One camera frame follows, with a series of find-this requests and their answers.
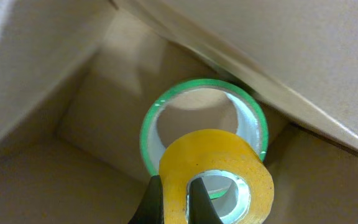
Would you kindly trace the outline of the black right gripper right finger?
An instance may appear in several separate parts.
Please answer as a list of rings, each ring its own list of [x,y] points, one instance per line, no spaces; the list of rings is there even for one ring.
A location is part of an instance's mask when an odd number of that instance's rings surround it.
[[[202,178],[193,180],[189,190],[189,224],[223,224],[209,198]]]

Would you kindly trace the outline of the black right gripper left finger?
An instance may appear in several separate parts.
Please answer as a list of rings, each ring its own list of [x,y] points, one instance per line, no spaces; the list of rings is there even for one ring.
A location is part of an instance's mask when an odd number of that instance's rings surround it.
[[[163,224],[163,188],[159,175],[150,178],[142,200],[128,224]]]

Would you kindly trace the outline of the yellow clear tape roll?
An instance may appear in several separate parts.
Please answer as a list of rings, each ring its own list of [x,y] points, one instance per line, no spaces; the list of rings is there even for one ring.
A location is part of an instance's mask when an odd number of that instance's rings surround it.
[[[163,187],[165,223],[186,223],[188,183],[206,171],[224,171],[247,185],[247,208],[238,223],[263,223],[274,198],[272,176],[258,155],[239,136],[204,129],[186,134],[173,142],[159,164]]]

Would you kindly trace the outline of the green tape roll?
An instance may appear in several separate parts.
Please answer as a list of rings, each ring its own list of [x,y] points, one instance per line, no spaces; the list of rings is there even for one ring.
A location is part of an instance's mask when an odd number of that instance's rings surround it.
[[[264,160],[269,129],[263,110],[242,88],[202,78],[181,82],[163,93],[146,113],[140,152],[150,175],[158,174],[166,148],[179,137],[201,129],[222,129],[244,139]]]

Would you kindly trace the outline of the brown cardboard box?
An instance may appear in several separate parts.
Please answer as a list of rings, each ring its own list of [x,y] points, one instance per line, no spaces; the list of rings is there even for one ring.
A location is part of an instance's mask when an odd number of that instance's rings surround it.
[[[358,223],[358,1],[0,1],[0,223],[127,223],[146,113],[202,78],[265,114],[267,223]]]

